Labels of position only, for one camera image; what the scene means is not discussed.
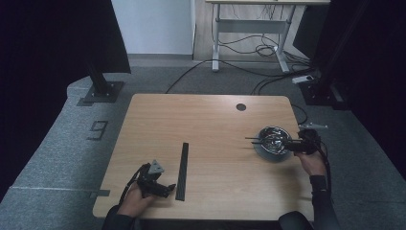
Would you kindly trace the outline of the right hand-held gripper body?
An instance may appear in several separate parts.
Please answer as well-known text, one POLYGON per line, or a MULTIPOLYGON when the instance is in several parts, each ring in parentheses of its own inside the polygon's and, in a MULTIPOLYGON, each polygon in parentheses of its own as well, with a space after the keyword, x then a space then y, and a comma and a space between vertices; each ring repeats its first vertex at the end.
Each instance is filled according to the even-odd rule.
POLYGON ((318 134, 318 129, 326 129, 327 126, 316 125, 313 123, 309 123, 306 125, 299 125, 301 129, 298 132, 299 140, 302 140, 302 143, 299 144, 304 148, 305 154, 311 154, 315 151, 321 149, 322 140, 320 135, 318 134))

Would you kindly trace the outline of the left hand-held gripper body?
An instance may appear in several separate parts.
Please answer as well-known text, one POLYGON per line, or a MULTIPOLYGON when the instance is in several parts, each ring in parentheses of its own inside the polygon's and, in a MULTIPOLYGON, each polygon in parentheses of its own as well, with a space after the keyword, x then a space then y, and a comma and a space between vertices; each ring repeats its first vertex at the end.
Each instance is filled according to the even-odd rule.
POLYGON ((146 163, 140 168, 137 184, 143 196, 152 195, 153 192, 163 192, 161 191, 162 185, 157 182, 157 179, 164 171, 163 167, 156 160, 146 163))

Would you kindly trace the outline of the black bar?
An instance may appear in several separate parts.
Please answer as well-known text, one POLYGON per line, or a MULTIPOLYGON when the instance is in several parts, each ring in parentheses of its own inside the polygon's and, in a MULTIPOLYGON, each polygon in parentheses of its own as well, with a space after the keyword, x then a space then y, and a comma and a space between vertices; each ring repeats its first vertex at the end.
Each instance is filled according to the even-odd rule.
POLYGON ((184 201, 186 197, 186 180, 187 180, 187 167, 188 167, 188 156, 189 156, 189 144, 184 143, 182 146, 180 166, 177 181, 177 190, 175 199, 184 201))

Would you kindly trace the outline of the stainless steel bowl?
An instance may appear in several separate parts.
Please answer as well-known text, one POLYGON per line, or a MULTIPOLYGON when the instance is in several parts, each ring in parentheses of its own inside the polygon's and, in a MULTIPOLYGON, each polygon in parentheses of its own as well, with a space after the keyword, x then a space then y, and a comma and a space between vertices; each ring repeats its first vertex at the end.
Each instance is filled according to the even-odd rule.
POLYGON ((291 139, 290 134, 278 126, 266 126, 259 132, 259 144, 266 151, 274 155, 288 154, 283 141, 291 139))

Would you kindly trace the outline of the black textured chopstick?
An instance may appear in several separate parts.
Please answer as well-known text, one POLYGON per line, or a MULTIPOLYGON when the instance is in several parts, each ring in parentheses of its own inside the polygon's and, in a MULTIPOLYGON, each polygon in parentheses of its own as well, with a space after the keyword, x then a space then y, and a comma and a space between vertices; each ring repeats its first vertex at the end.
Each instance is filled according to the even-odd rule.
POLYGON ((251 142, 253 145, 262 145, 267 148, 281 148, 284 146, 284 142, 281 141, 271 141, 271 142, 251 142))
POLYGON ((245 137, 245 139, 251 140, 252 143, 266 143, 266 142, 274 142, 274 141, 284 141, 286 140, 285 138, 277 138, 277 137, 265 137, 265 138, 259 138, 259 137, 245 137))

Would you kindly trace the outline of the person's right hand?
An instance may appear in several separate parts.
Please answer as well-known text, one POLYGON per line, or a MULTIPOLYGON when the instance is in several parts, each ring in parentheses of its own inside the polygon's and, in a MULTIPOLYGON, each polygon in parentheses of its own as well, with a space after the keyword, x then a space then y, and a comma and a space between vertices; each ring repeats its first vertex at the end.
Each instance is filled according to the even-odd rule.
POLYGON ((305 154, 304 152, 295 152, 294 155, 298 157, 304 170, 308 175, 325 175, 327 168, 324 163, 322 154, 319 151, 315 151, 311 154, 305 154))

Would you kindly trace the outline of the person's left hand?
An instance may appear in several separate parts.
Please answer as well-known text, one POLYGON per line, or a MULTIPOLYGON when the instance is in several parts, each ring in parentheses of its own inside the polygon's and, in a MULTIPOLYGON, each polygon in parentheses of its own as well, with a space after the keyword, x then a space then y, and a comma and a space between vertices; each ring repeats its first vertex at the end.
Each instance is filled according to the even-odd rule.
POLYGON ((117 212, 118 215, 137 218, 147 207, 155 201, 154 195, 143 196, 141 189, 137 184, 133 184, 124 198, 123 203, 117 212))

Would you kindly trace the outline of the grey round plate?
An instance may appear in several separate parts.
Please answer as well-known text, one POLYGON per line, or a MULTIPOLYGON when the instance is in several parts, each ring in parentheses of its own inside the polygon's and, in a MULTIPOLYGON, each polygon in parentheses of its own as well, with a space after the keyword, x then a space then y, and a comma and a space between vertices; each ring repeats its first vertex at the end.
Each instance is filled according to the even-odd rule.
POLYGON ((284 155, 274 155, 269 152, 266 152, 260 145, 253 145, 253 147, 260 157, 270 162, 282 162, 291 156, 291 151, 289 151, 288 154, 284 155))

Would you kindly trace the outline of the black metal stand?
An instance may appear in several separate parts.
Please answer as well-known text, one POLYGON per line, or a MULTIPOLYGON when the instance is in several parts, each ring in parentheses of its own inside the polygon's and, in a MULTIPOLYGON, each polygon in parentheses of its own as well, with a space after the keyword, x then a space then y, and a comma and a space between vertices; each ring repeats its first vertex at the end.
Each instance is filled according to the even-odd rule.
POLYGON ((92 106, 94 103, 113 104, 117 101, 124 86, 122 81, 107 81, 92 61, 86 63, 92 86, 84 98, 80 98, 78 106, 92 106))
POLYGON ((307 105, 347 110, 348 93, 342 64, 351 50, 348 42, 371 0, 330 0, 316 54, 311 61, 314 80, 300 83, 307 105))

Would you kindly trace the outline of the white power strip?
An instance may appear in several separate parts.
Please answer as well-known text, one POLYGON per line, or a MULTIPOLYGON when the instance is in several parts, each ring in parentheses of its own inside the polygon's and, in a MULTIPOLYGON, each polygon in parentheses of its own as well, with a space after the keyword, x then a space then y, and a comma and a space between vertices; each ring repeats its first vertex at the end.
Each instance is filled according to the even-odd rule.
POLYGON ((312 76, 306 75, 306 76, 300 76, 300 77, 293 78, 292 83, 297 84, 297 83, 313 81, 313 80, 314 80, 314 78, 312 76))

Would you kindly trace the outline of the black curtain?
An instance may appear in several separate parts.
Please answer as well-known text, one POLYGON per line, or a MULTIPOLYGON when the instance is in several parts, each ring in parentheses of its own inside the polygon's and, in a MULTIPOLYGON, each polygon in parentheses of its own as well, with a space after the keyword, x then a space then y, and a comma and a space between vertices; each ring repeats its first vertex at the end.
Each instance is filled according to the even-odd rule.
POLYGON ((112 0, 0 0, 0 201, 70 83, 129 70, 112 0))
MULTIPOLYGON (((310 66, 328 6, 306 6, 294 38, 310 66)), ((348 109, 406 179, 406 0, 371 0, 348 44, 348 109)))

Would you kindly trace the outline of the white metal frame desk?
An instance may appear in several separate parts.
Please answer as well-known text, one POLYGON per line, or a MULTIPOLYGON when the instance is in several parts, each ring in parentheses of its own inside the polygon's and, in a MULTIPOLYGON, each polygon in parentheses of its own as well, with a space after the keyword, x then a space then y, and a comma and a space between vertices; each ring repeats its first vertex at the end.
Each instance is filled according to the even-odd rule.
POLYGON ((288 65, 283 53, 283 47, 292 23, 293 15, 297 6, 328 6, 330 0, 205 0, 214 6, 214 47, 212 58, 212 70, 219 70, 219 35, 229 34, 273 34, 279 35, 281 41, 273 49, 278 63, 284 73, 289 72, 288 65), (222 5, 274 5, 289 6, 290 10, 285 20, 242 20, 224 19, 220 17, 222 5))

